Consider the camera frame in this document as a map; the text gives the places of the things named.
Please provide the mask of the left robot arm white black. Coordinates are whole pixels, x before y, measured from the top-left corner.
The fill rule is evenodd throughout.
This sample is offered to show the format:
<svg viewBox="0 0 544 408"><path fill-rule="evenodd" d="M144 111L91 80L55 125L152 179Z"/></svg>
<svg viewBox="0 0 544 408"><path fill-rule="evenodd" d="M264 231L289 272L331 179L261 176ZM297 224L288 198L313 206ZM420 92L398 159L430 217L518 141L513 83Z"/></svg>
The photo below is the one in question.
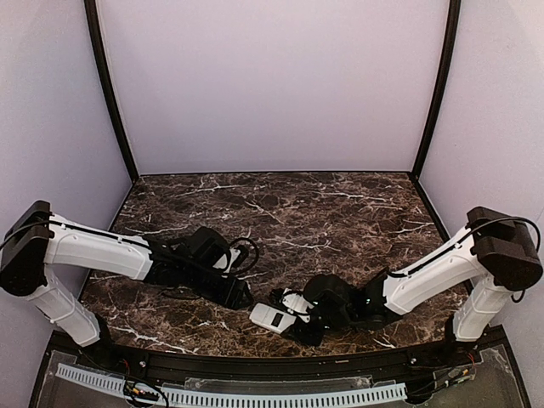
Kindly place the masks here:
<svg viewBox="0 0 544 408"><path fill-rule="evenodd" d="M248 241L226 241L200 227L192 235L157 241L118 235L71 222L36 201L1 245L1 288L34 304L82 348L110 341L107 325L85 309L53 272L56 264L96 269L153 286L185 286L227 309L253 303L235 273L249 255Z"/></svg>

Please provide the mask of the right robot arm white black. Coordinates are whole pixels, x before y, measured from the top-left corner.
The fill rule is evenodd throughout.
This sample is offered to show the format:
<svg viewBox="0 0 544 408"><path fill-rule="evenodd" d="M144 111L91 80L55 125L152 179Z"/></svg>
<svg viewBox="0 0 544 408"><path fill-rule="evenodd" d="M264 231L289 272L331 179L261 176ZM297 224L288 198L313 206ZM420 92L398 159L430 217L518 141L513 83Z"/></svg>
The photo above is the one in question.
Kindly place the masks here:
<svg viewBox="0 0 544 408"><path fill-rule="evenodd" d="M401 270L384 269L363 287L333 274L313 277L300 294L310 310L298 312L281 335L318 346L327 330L381 330L441 292L476 279L445 329L454 343L475 343L515 292L543 276L540 245L534 222L475 207L444 245Z"/></svg>

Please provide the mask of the white red remote control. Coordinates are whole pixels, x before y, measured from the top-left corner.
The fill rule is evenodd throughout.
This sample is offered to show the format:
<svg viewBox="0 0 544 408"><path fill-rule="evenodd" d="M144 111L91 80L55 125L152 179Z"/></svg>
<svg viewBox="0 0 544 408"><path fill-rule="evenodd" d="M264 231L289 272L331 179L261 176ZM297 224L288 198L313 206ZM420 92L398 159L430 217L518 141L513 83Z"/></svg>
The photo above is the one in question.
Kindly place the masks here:
<svg viewBox="0 0 544 408"><path fill-rule="evenodd" d="M281 334L292 326L296 317L263 303L256 303L249 316L250 321L271 332Z"/></svg>

